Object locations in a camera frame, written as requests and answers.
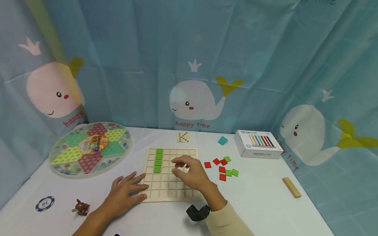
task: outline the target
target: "white tablecloth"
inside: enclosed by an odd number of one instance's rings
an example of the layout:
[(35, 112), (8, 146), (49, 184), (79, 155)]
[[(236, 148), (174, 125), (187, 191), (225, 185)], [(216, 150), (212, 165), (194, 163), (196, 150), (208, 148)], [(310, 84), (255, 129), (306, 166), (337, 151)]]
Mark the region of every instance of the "white tablecloth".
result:
[[(85, 217), (72, 213), (76, 199), (96, 209), (108, 195), (112, 181), (136, 170), (143, 172), (149, 147), (192, 147), (198, 149), (202, 162), (230, 156), (229, 166), (239, 170), (239, 177), (219, 180), (218, 167), (206, 169), (210, 179), (232, 204), (256, 236), (332, 236), (332, 232), (290, 171), (285, 161), (240, 157), (233, 134), (190, 132), (190, 143), (177, 143), (176, 131), (129, 128), (133, 146), (126, 159), (114, 169), (96, 177), (81, 180), (55, 175), (45, 161), (0, 211), (1, 235), (69, 236)], [(221, 136), (228, 142), (217, 143)], [(302, 193), (295, 199), (283, 177), (290, 177)], [(37, 212), (36, 204), (46, 196), (54, 205)], [(169, 236), (210, 235), (205, 222), (192, 222), (186, 214), (191, 202), (141, 203), (115, 219), (103, 235)], [(195, 202), (197, 208), (205, 202)]]

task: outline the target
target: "hand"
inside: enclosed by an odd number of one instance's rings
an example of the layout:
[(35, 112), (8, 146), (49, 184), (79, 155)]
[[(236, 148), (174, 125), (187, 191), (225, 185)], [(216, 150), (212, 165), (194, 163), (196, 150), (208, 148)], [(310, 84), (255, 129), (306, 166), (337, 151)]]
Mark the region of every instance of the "hand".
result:
[[(172, 163), (175, 163), (175, 168), (172, 169), (172, 173), (190, 188), (203, 192), (209, 184), (213, 185), (199, 160), (184, 155), (173, 159)], [(184, 166), (185, 168), (190, 167), (188, 173), (184, 173), (177, 169), (178, 167)]]
[(137, 203), (143, 202), (147, 198), (146, 194), (135, 197), (129, 196), (130, 192), (141, 191), (149, 187), (147, 184), (136, 184), (145, 177), (146, 173), (137, 177), (134, 177), (135, 175), (136, 172), (134, 171), (125, 178), (120, 176), (115, 179), (109, 195), (98, 210), (103, 211), (110, 218), (114, 218), (122, 215)]

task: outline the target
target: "crown print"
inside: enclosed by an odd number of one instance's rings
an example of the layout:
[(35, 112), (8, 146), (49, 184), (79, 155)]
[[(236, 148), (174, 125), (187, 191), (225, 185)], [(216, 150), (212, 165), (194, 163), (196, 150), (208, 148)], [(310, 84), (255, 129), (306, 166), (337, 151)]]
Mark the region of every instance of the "crown print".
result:
[(202, 65), (202, 63), (197, 64), (197, 59), (196, 58), (194, 59), (193, 63), (188, 62), (188, 64), (189, 64), (190, 69), (192, 70), (192, 72), (197, 72), (198, 67), (200, 67), (200, 65)]
[(26, 43), (27, 45), (19, 44), (19, 46), (28, 50), (34, 56), (41, 54), (41, 51), (39, 50), (39, 42), (33, 43), (28, 37), (26, 37)]
[(328, 99), (334, 98), (333, 96), (331, 96), (331, 93), (332, 93), (332, 90), (328, 92), (323, 90), (323, 98), (321, 99), (322, 102), (326, 102)]

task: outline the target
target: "poker chip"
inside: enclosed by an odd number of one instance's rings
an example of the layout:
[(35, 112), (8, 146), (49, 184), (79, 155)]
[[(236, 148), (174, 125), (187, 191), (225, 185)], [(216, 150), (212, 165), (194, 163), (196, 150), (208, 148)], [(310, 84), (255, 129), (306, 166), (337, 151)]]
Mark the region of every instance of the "poker chip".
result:
[(42, 198), (36, 205), (36, 211), (39, 211), (39, 212), (45, 211), (49, 209), (54, 204), (54, 202), (55, 202), (55, 199), (52, 196)]

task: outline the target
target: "white box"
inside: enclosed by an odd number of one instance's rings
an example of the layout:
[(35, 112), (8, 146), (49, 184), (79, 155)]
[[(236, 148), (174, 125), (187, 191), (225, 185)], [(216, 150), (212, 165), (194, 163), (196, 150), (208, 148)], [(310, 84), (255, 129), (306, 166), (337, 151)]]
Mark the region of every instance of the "white box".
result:
[(242, 157), (278, 159), (283, 152), (271, 132), (237, 130), (234, 140)]

